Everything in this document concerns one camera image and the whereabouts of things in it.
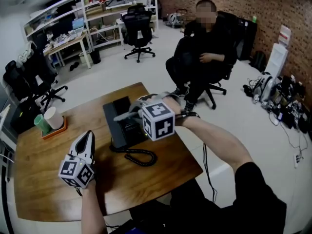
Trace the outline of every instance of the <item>white cup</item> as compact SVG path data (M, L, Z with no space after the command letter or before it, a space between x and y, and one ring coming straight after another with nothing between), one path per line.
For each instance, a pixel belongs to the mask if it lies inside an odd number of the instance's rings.
M64 118L55 107L50 107L44 114L44 119L54 129L59 129L63 125Z

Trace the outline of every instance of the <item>orange tray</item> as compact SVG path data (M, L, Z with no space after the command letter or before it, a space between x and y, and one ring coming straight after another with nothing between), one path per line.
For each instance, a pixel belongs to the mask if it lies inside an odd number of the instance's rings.
M57 134L59 134L61 132L64 132L67 129L67 118L65 116L63 116L63 118L64 118L64 123L61 126L61 128L56 129L56 130L51 129L51 131L48 132L47 134L43 134L43 132L41 132L41 138L42 139L48 139L48 138L50 138L50 137L52 137L54 135L57 135Z

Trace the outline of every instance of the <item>short black hair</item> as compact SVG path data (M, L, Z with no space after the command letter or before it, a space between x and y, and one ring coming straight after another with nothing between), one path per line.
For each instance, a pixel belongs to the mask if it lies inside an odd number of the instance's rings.
M216 5L215 5L215 3L214 3L213 1L211 1L211 0L200 0L200 1L196 4L196 8L197 8L197 6L199 6L199 5L204 5L204 4L210 4L212 11L213 11L213 12L216 12Z

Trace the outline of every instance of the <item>cup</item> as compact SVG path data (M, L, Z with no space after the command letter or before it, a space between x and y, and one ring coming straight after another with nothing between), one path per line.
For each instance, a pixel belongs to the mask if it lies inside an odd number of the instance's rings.
M47 121L43 118L43 115L37 115L34 120L34 124L38 127L44 134L50 131L51 126L47 123Z
M54 129L59 129L64 123L64 118L55 107L50 107L44 114L45 120Z

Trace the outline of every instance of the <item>table top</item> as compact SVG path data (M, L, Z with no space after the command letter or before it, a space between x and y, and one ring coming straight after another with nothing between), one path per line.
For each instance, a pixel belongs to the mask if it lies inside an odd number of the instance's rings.
M36 127L22 133L14 165L18 217L47 222L81 220L82 199L73 187L58 178L58 171L72 142L87 130L95 134L97 197L103 215L158 198L200 175L201 167L177 134L135 146L155 152L158 160L150 167L138 166L125 159L124 154L110 151L111 133L103 104L125 96L134 101L146 94L143 84L136 83L77 106L63 113L68 129L46 140L40 138ZM134 156L142 161L150 159L142 154Z
M43 52L43 54L44 54L44 56L52 55L52 54L54 54L54 53L56 53L56 52L58 52L58 51L60 51L62 49L65 49L65 48L67 48L67 47L69 47L71 45L74 45L74 44L80 42L80 40L84 39L86 37L86 35L87 35L87 32L82 32L82 35L80 37L76 37L72 41L68 41L67 43L62 44L62 45L60 45L60 46L58 46L56 48L50 49L47 52Z

